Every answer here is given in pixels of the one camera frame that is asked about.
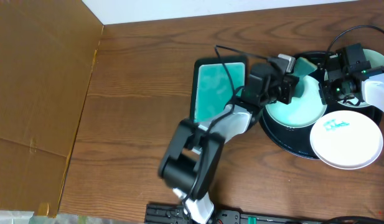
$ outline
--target cardboard box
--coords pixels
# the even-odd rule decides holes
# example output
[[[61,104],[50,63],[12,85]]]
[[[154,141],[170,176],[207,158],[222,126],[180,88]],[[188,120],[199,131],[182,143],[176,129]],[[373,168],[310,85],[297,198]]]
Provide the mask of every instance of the cardboard box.
[[[102,29],[81,1],[0,1],[0,210],[56,216]]]

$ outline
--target black round object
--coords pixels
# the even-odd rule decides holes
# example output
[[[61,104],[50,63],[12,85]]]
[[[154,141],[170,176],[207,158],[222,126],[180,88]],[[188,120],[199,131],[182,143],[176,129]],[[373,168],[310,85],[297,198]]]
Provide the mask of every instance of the black round object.
[[[314,64],[320,63],[324,58],[323,52],[304,52],[295,55],[296,58],[304,57]],[[322,83],[324,77],[319,72],[312,72],[310,76],[314,77],[317,81]],[[377,125],[380,124],[382,112],[374,106],[368,106],[364,108],[351,108],[348,106],[341,105],[339,103],[333,105],[327,105],[324,114],[328,114],[338,110],[350,110],[362,113],[372,119]],[[266,108],[262,111],[260,117],[260,125],[266,135],[279,147],[284,150],[295,154],[297,156],[305,157],[308,159],[319,159],[315,152],[312,150],[310,142],[310,133],[314,124],[304,128],[289,128],[277,123],[269,115]]]

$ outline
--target wooden table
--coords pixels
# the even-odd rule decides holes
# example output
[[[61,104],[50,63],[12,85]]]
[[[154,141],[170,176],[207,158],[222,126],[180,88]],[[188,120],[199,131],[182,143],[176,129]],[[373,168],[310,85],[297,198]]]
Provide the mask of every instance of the wooden table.
[[[60,212],[142,222],[147,203],[178,202],[157,168],[189,115],[194,62],[214,57],[215,44],[261,55],[324,50],[359,24],[384,28],[384,1],[105,26]],[[384,54],[384,36],[368,29],[334,47],[356,42]],[[384,148],[368,167],[338,170],[280,149],[257,124],[225,146],[210,193],[245,212],[384,219]]]

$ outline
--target green strip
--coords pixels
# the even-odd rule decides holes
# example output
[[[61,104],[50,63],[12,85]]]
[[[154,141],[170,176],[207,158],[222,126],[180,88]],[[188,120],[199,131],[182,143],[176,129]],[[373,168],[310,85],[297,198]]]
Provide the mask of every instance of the green strip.
[[[248,217],[248,224],[256,224],[256,218],[255,217]]]

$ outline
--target black plate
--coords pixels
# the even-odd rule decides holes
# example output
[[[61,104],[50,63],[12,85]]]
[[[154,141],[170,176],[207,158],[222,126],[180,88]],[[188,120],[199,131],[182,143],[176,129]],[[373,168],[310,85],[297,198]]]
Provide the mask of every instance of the black plate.
[[[315,52],[303,53],[296,55],[298,58],[303,55],[305,58],[310,60],[312,63],[317,63],[322,60],[323,53],[317,53],[318,57],[313,56]],[[323,82],[324,77],[319,75],[317,72],[313,72],[310,76],[314,77],[317,81]],[[348,106],[341,105],[339,103],[334,105],[328,105],[324,114],[328,114],[338,110],[350,110],[362,113],[372,119],[377,125],[380,124],[382,112],[374,106],[368,106],[364,108],[351,108]],[[295,154],[297,156],[305,157],[308,159],[319,159],[315,152],[312,150],[309,136],[313,124],[304,128],[289,128],[277,123],[269,115],[266,109],[263,110],[260,118],[260,125],[266,135],[279,147],[284,150]]]

